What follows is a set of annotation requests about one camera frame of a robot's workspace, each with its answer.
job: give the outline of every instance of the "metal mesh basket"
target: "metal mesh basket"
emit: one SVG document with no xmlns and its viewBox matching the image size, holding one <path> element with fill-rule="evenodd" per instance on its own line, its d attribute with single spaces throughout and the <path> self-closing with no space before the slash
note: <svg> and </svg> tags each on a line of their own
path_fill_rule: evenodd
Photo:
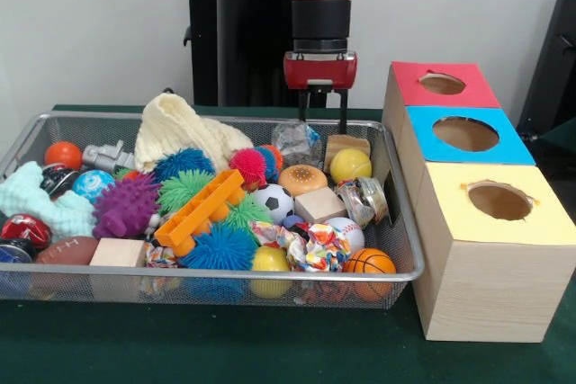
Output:
<svg viewBox="0 0 576 384">
<path fill-rule="evenodd" d="M 215 118 L 245 132 L 255 145 L 270 142 L 287 120 Z M 323 143 L 338 133 L 338 121 L 309 121 Z M 0 162 L 4 180 L 20 165 L 42 162 L 60 140 L 89 144 L 124 141 L 132 150 L 139 114 L 50 112 L 33 119 Z M 347 133 L 372 145 L 373 176 L 384 185 L 391 218 L 365 231 L 367 247 L 390 255 L 396 274 L 233 272 L 188 269 L 0 264 L 0 299 L 117 301 L 172 304 L 230 304 L 390 308 L 424 268 L 418 232 L 391 134 L 382 124 L 350 121 Z"/>
</svg>

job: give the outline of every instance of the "gray wall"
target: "gray wall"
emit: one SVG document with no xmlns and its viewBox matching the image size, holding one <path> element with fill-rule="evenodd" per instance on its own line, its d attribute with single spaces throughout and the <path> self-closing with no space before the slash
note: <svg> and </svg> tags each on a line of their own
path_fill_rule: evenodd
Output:
<svg viewBox="0 0 576 384">
<path fill-rule="evenodd" d="M 513 121 L 554 0 L 354 0 L 352 107 L 381 108 L 392 60 L 478 62 Z M 191 98 L 187 0 L 0 0 L 0 153 L 54 103 Z"/>
</svg>

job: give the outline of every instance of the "green spiky ball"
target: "green spiky ball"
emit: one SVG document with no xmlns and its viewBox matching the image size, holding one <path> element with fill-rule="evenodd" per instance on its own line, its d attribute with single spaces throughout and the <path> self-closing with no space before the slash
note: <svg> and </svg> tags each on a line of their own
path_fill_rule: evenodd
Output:
<svg viewBox="0 0 576 384">
<path fill-rule="evenodd" d="M 189 170 L 181 171 L 178 176 L 162 182 L 157 200 L 160 205 L 160 214 L 166 215 L 182 209 L 213 178 L 213 174 L 205 171 Z"/>
<path fill-rule="evenodd" d="M 129 168 L 120 168 L 113 174 L 114 180 L 122 180 L 127 173 L 131 173 Z"/>
<path fill-rule="evenodd" d="M 229 206 L 230 213 L 225 220 L 225 223 L 234 229 L 243 229 L 248 232 L 254 241 L 257 241 L 255 234 L 250 228 L 250 222 L 258 220 L 260 222 L 268 222 L 272 224 L 268 209 L 255 202 L 254 196 L 247 195 L 238 206 Z"/>
</svg>

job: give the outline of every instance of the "yellow tennis ball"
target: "yellow tennis ball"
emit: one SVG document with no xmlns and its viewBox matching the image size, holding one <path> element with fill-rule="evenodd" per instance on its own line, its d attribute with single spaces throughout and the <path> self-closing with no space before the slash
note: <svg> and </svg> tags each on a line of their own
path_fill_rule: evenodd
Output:
<svg viewBox="0 0 576 384">
<path fill-rule="evenodd" d="M 286 261 L 283 249 L 261 246 L 256 250 L 252 270 L 260 272 L 289 272 L 290 265 Z M 254 279 L 250 282 L 250 290 L 260 299 L 278 299 L 292 287 L 292 281 L 266 281 Z"/>
<path fill-rule="evenodd" d="M 336 183 L 356 177 L 372 177 L 370 157 L 357 148 L 340 150 L 332 158 L 330 175 Z"/>
</svg>

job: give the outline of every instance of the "cream knit cloth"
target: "cream knit cloth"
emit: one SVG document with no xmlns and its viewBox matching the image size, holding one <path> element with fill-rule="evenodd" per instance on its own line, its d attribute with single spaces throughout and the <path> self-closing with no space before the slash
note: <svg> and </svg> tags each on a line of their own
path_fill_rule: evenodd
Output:
<svg viewBox="0 0 576 384">
<path fill-rule="evenodd" d="M 184 98 L 161 94 L 142 113 L 134 159 L 137 170 L 149 173 L 159 159 L 194 147 L 203 150 L 219 173 L 229 168 L 228 161 L 238 150 L 253 146 L 238 129 L 201 118 Z"/>
</svg>

